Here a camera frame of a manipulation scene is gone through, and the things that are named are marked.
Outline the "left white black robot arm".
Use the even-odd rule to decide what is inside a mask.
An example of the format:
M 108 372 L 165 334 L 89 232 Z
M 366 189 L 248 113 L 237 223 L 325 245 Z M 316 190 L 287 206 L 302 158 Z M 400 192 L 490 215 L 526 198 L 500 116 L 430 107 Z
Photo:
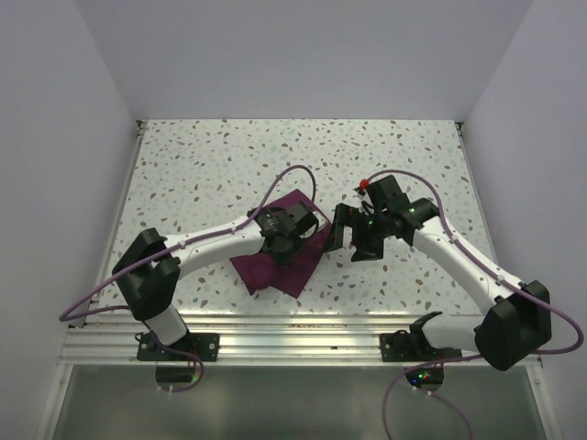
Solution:
M 325 226 L 319 210 L 297 202 L 288 208 L 258 207 L 198 233 L 162 236 L 150 228 L 136 237 L 113 276 L 134 319 L 159 339 L 167 358 L 177 360 L 191 347 L 187 325 L 172 304 L 179 280 L 217 262 L 258 254 L 287 268 Z

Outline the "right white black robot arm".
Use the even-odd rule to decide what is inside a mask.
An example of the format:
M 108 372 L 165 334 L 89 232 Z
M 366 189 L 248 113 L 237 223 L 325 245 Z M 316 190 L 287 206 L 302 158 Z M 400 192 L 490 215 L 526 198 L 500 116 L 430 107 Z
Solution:
M 382 335 L 384 360 L 432 361 L 470 351 L 506 371 L 550 340 L 548 289 L 537 280 L 521 281 L 470 249 L 439 203 L 410 200 L 392 175 L 364 180 L 356 192 L 359 207 L 340 203 L 335 208 L 327 252 L 342 248 L 345 228 L 351 230 L 354 262 L 382 259 L 385 239 L 396 238 L 434 260 L 480 312 L 461 320 L 431 312 L 406 331 Z

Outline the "purple cloth mat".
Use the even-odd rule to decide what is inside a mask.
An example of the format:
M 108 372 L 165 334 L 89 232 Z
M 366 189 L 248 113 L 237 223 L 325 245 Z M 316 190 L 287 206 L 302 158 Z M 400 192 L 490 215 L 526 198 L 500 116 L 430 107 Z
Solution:
M 280 267 L 272 257 L 259 252 L 230 260 L 250 295 L 270 287 L 293 298 L 298 298 L 314 274 L 322 258 L 324 246 L 331 229 L 329 221 L 295 253 L 285 267 Z

